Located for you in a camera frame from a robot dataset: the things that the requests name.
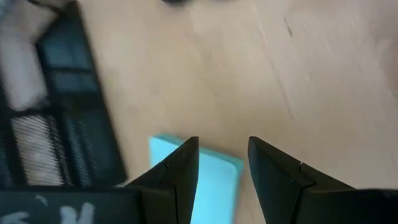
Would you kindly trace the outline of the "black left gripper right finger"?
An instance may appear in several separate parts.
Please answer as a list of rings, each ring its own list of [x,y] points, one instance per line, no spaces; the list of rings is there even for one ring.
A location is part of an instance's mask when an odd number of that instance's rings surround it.
[[[293,224],[303,191],[353,188],[303,163],[259,137],[248,142],[251,177],[266,224]]]

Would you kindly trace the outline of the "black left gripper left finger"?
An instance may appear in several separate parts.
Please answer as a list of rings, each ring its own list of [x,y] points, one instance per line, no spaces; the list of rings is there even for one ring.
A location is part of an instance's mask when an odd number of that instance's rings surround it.
[[[141,193],[145,224],[190,224],[197,191],[199,138],[190,137],[127,187]]]

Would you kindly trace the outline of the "light blue sticky note pad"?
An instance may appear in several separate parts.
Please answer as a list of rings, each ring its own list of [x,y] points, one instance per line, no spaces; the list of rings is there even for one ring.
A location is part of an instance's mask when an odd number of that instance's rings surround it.
[[[190,224],[234,224],[244,161],[199,148],[198,183]]]

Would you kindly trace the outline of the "black mesh desk organizer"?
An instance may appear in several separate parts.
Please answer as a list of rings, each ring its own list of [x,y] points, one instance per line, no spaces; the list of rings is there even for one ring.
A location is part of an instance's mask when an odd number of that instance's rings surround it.
[[[0,188],[126,178],[80,3],[0,0]]]

